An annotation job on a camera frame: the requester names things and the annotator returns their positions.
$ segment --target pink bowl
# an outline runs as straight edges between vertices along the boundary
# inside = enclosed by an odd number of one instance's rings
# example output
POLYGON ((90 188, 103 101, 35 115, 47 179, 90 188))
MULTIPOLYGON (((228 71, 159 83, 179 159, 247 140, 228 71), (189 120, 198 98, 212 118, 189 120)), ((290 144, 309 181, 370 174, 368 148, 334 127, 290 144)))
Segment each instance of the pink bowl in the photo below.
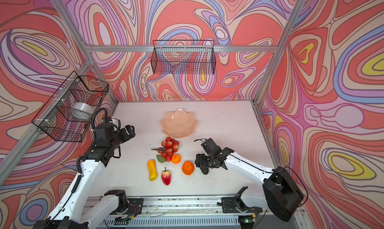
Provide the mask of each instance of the pink bowl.
POLYGON ((172 138, 182 138, 192 134, 197 122, 192 112, 178 109, 175 112, 167 112, 164 120, 160 122, 163 133, 172 138))

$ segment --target large orange fruit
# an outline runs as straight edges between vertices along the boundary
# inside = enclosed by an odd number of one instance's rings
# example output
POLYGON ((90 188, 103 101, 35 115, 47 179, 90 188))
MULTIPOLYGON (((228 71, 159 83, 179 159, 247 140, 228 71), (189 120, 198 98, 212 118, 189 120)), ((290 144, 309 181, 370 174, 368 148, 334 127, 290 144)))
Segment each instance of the large orange fruit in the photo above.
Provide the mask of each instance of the large orange fruit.
POLYGON ((195 170, 195 166, 193 165, 192 162, 186 161, 184 162, 183 167, 181 167, 181 169, 183 170, 185 175, 190 176, 195 170))
POLYGON ((178 163, 180 163, 180 161, 181 161, 181 157, 180 157, 180 155, 178 155, 178 154, 174 154, 174 155, 172 156, 171 161, 172 161, 174 164, 178 164, 178 163))

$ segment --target robotic arm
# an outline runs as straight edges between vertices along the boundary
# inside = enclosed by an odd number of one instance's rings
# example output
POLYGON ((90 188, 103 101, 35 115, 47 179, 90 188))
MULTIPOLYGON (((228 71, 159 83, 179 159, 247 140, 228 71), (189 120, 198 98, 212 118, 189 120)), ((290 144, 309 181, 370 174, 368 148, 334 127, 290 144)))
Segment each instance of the robotic arm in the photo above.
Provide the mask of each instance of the robotic arm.
POLYGON ((240 204, 269 208, 281 220, 289 221, 304 199, 303 193, 284 168, 279 166, 272 169, 256 164, 232 149, 226 147, 222 150, 211 138, 201 146, 206 154, 197 154, 195 164, 203 174, 208 174, 209 168, 222 167, 243 175, 263 188, 265 196, 252 193, 247 187, 242 188, 238 193, 240 204))
POLYGON ((120 128, 108 117, 106 109, 100 108, 92 116, 94 140, 76 162, 78 173, 64 196, 51 211, 46 220, 37 221, 33 229, 95 229, 111 212, 124 213, 128 202, 124 190, 111 190, 91 210, 81 215, 85 202, 98 177, 108 165, 109 160, 120 158, 120 145, 135 136, 135 128, 127 125, 120 128), (103 123, 94 126, 96 115, 104 110, 103 123), (114 151, 119 149, 119 156, 114 151))

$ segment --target white tabletop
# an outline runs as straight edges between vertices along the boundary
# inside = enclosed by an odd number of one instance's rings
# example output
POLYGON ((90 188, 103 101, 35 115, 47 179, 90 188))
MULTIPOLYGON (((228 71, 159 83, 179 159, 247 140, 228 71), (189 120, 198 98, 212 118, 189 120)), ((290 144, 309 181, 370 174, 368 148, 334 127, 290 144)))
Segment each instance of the white tabletop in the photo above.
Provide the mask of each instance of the white tabletop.
POLYGON ((121 102, 114 117, 121 120, 121 126, 133 125, 136 137, 121 145, 121 158, 109 161, 90 196, 104 195, 111 189, 123 189, 127 196, 172 196, 234 194, 243 186, 255 188, 247 178, 223 168, 210 169, 204 175, 195 167, 192 175, 185 175, 181 170, 184 161, 194 164, 196 154, 204 153, 201 141, 194 142, 199 138, 212 138, 222 149, 231 148, 255 163, 274 168, 249 101, 121 102), (160 121, 167 111, 179 108, 193 112, 197 126, 191 135, 178 139, 179 164, 159 163, 158 153, 151 149, 161 147, 166 138, 160 121), (156 161, 159 175, 154 181, 148 179, 147 162, 151 159, 156 161), (171 172, 169 186, 161 181, 165 167, 171 172))

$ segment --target green leaf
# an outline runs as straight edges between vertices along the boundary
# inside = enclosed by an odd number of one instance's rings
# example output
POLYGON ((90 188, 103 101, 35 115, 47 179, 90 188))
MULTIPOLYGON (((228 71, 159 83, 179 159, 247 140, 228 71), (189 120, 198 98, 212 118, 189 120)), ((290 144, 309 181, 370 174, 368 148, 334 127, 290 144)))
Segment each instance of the green leaf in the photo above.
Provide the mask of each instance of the green leaf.
POLYGON ((157 160, 160 162, 160 163, 163 163, 166 161, 166 159, 164 157, 162 157, 161 155, 156 155, 156 158, 157 160))

